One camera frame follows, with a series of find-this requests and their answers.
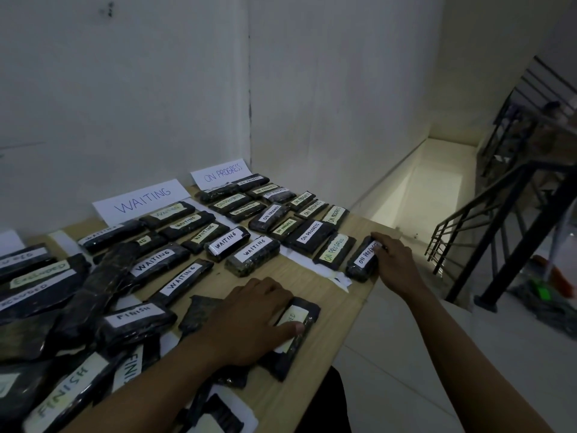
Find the wooden table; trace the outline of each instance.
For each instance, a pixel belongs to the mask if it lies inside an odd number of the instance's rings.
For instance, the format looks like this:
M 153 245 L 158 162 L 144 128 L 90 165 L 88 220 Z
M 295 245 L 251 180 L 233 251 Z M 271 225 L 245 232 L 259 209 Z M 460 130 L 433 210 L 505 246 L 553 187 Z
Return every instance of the wooden table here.
M 198 191 L 195 186 L 187 189 L 192 197 Z M 316 218 L 321 219 L 327 210 L 328 208 Z M 247 226 L 247 224 L 248 220 L 242 222 L 243 226 Z M 68 226 L 63 231 L 72 239 L 79 240 L 88 234 L 104 229 L 106 226 L 104 221 L 93 218 Z M 363 238 L 369 235 L 371 231 L 383 232 L 393 238 L 400 237 L 400 232 L 353 213 L 349 214 L 339 229 L 339 232 L 357 239 L 357 244 L 351 253 L 357 249 Z M 177 240 L 177 242 L 180 243 L 187 240 L 197 232 L 189 234 Z M 29 244 L 38 242 L 47 243 L 48 247 L 59 259 L 67 256 L 46 235 L 28 240 Z M 206 258 L 205 252 L 203 251 L 197 257 Z M 189 262 L 182 263 L 134 294 L 139 299 L 146 300 L 166 282 L 176 276 L 178 272 L 191 264 L 194 258 L 193 256 Z M 313 326 L 306 342 L 302 345 L 297 358 L 292 364 L 291 371 L 283 383 L 279 383 L 266 370 L 256 366 L 250 371 L 247 386 L 243 390 L 234 390 L 254 411 L 258 419 L 257 431 L 292 432 L 298 425 L 328 368 L 331 366 L 336 353 L 349 333 L 365 299 L 371 292 L 375 277 L 366 283 L 353 281 L 352 285 L 349 286 L 350 293 L 346 293 L 329 279 L 301 267 L 283 255 L 278 255 L 278 257 L 267 262 L 251 276 L 260 279 L 270 276 L 280 282 L 283 287 L 292 291 L 295 296 L 305 298 L 321 307 L 319 320 Z M 192 288 L 190 293 L 186 294 L 172 307 L 172 310 L 178 314 L 178 321 L 172 329 L 173 332 L 180 335 L 177 329 L 178 322 L 180 322 L 188 309 L 189 298 L 192 294 L 225 298 L 232 288 L 236 285 L 244 284 L 246 281 L 248 281 L 248 278 L 238 278 L 225 270 L 224 262 L 215 264 L 209 276 Z

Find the hand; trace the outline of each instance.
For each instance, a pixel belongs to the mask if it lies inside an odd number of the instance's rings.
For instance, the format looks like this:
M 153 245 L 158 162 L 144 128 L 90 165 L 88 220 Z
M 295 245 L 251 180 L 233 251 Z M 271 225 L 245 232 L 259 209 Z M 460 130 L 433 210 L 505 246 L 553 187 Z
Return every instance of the hand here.
M 383 245 L 375 247 L 374 253 L 379 259 L 379 276 L 389 289 L 405 300 L 430 293 L 419 275 L 410 247 L 379 232 L 372 232 L 371 236 Z
M 224 364 L 252 364 L 305 331 L 300 322 L 286 322 L 278 327 L 270 324 L 291 299 L 292 293 L 272 278 L 253 278 L 230 292 L 198 334 L 214 344 Z

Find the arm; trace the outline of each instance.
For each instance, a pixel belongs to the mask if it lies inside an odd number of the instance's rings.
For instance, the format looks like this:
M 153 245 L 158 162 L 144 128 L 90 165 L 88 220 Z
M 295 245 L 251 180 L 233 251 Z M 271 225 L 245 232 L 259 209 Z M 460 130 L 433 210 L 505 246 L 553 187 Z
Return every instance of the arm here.
M 278 327 L 270 319 L 292 298 L 271 278 L 238 286 L 198 333 L 154 366 L 72 421 L 63 433 L 168 431 L 198 387 L 222 366 L 249 365 L 300 334 L 300 322 Z
M 465 431 L 552 433 L 425 286 L 411 249 L 388 235 L 372 235 L 384 245 L 375 248 L 379 275 L 411 310 Z

